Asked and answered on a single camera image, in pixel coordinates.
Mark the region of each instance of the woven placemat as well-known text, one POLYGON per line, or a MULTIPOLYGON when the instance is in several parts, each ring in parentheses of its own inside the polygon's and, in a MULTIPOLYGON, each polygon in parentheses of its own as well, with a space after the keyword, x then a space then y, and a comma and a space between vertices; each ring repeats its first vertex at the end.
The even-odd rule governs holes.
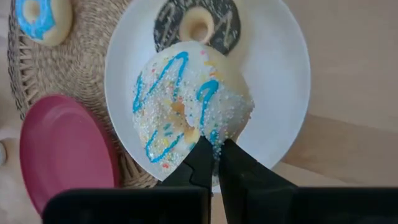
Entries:
POLYGON ((45 47, 19 29, 12 0, 8 72, 21 119, 42 96, 61 93, 83 103, 104 124, 118 152, 123 187, 153 187, 157 180, 141 168, 116 137, 104 96, 105 55, 112 32, 130 0, 72 0, 73 27, 59 46, 45 47))

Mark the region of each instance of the blue icing drizzle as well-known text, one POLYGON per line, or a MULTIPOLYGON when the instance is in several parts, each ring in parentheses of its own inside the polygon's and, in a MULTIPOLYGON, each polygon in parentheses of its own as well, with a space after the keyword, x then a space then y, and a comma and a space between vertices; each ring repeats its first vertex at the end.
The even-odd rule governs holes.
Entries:
POLYGON ((172 124, 167 123, 167 124, 163 127, 163 130, 167 130, 171 125, 172 125, 172 124))
POLYGON ((183 59, 183 62, 181 64, 180 70, 178 71, 178 77, 177 77, 177 82, 175 84, 175 89, 173 92, 173 99, 174 101, 177 98, 177 93, 178 93, 178 88, 182 79, 182 73, 185 69, 185 66, 187 65, 188 62, 188 52, 181 52, 179 54, 177 54, 174 58, 172 58, 171 60, 169 60, 168 64, 164 67, 162 73, 160 74, 160 76, 157 78, 157 80, 155 81, 155 83, 149 88, 149 91, 147 92, 147 94, 145 95, 144 99, 142 101, 139 100, 140 95, 141 95, 141 85, 142 85, 142 74, 140 74, 138 76, 137 79, 137 95, 134 99, 134 102, 132 104, 132 112, 136 113, 138 110, 140 110, 142 108, 142 104, 145 103, 147 97, 155 90, 156 86, 159 84, 160 80, 164 77, 166 71, 170 68, 170 66, 172 66, 172 64, 174 63, 174 61, 176 59, 183 59))
MULTIPOLYGON (((138 76, 137 79, 137 95, 133 101, 132 104, 132 112, 136 113, 137 111, 139 111, 142 108, 142 105, 145 103, 146 99, 149 97, 149 95, 155 90, 156 86, 159 84, 159 82, 161 81, 161 79, 164 77, 166 71, 171 67, 171 65, 174 63, 174 61, 176 59, 183 59, 183 62, 181 64, 180 70, 178 71, 178 77, 177 77, 177 81, 175 83, 175 89, 173 92, 173 101, 175 101, 177 99, 177 94, 178 94, 178 88, 180 86, 180 82, 182 80, 182 74, 183 71, 187 65, 188 62, 188 52, 180 52, 179 54, 177 54, 174 58, 172 58, 171 60, 169 60, 169 62, 167 63, 167 65, 164 67, 162 73, 160 74, 160 76, 158 77, 158 79, 155 81, 155 83, 149 88, 149 91, 147 92, 147 94, 145 95, 144 99, 142 101, 140 101, 140 97, 141 97, 141 91, 142 91, 142 73, 140 73, 140 75, 138 76)), ((171 126, 171 124, 166 124, 163 129, 166 130, 171 126)), ((150 155, 149 155, 149 147, 152 144, 152 142, 154 141, 156 135, 158 133, 158 130, 155 130, 155 132, 153 133, 153 135, 150 137, 150 139, 148 140, 146 146, 145 146, 145 150, 146 150, 146 155, 149 158, 150 162, 159 162, 161 159, 163 159, 163 157, 166 156, 166 154, 175 146, 177 145, 177 143, 179 142, 179 140, 183 137, 184 133, 180 134, 177 136, 176 140, 174 140, 169 147, 166 147, 163 152, 161 153, 161 155, 159 155, 158 157, 155 157, 153 159, 151 159, 150 155)))
POLYGON ((153 133, 153 135, 150 137, 149 141, 147 142, 147 144, 145 145, 145 152, 147 154, 147 157, 149 158, 150 162, 159 162, 161 159, 163 159, 163 157, 166 156, 166 154, 175 146, 177 145, 177 143, 179 142, 179 140, 184 136, 184 133, 180 134, 177 136, 176 140, 174 140, 169 147, 165 148, 163 150, 163 152, 161 153, 161 155, 155 157, 155 158, 151 158, 149 155, 149 147, 152 144, 152 142, 155 140, 155 137, 157 135, 157 130, 155 130, 155 132, 153 133))
POLYGON ((169 137, 171 135, 173 135, 173 132, 171 132, 171 131, 164 133, 164 136, 166 136, 166 137, 169 137))
POLYGON ((205 111, 207 109, 207 105, 208 105, 208 102, 210 101, 211 97, 218 90, 218 81, 217 80, 210 80, 210 81, 204 83, 199 88, 199 90, 197 91, 197 100, 201 99, 203 91, 207 90, 207 89, 208 89, 208 92, 207 92, 207 94, 205 95, 205 97, 203 99, 203 104, 202 104, 202 107, 201 107, 201 116, 200 116, 200 129, 201 129, 201 132, 202 132, 203 135, 205 134, 204 130, 203 130, 204 129, 203 125, 204 125, 204 122, 205 122, 205 111))
POLYGON ((31 38, 43 40, 44 33, 55 26, 52 15, 51 0, 33 0, 38 2, 40 14, 38 18, 30 23, 26 20, 23 13, 23 7, 27 0, 16 1, 16 14, 19 26, 31 38))

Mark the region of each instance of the dark chocolate glaze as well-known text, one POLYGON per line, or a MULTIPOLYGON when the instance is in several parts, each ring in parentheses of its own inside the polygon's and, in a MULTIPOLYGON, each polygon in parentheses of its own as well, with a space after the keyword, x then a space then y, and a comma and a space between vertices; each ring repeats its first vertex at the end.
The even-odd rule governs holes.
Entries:
POLYGON ((154 27, 157 52, 180 41, 179 28, 184 14, 193 7, 210 12, 215 31, 208 45, 224 55, 236 46, 241 35, 241 21, 233 0, 168 0, 159 11, 154 27))

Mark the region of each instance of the red plate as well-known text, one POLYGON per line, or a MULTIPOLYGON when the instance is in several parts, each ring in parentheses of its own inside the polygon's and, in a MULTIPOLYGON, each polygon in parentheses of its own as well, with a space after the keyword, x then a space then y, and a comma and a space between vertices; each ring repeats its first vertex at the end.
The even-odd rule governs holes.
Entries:
POLYGON ((33 105, 22 126, 20 149, 25 186, 39 214, 63 190, 119 183, 115 150, 102 126, 69 97, 46 96, 33 105))

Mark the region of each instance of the white plate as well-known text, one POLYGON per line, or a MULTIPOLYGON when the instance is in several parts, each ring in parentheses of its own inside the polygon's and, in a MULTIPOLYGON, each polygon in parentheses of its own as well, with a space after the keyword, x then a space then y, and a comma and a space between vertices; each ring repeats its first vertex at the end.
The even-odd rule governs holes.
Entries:
MULTIPOLYGON (((116 133, 134 160, 159 180, 167 174, 148 160, 133 128, 132 88, 145 63, 156 53, 154 20, 164 2, 133 0, 113 32, 105 68, 106 103, 116 133)), ((238 144, 271 168, 289 150, 307 111, 307 46, 282 1, 245 0, 236 4, 242 20, 241 41, 228 58, 240 65, 256 104, 238 144)))

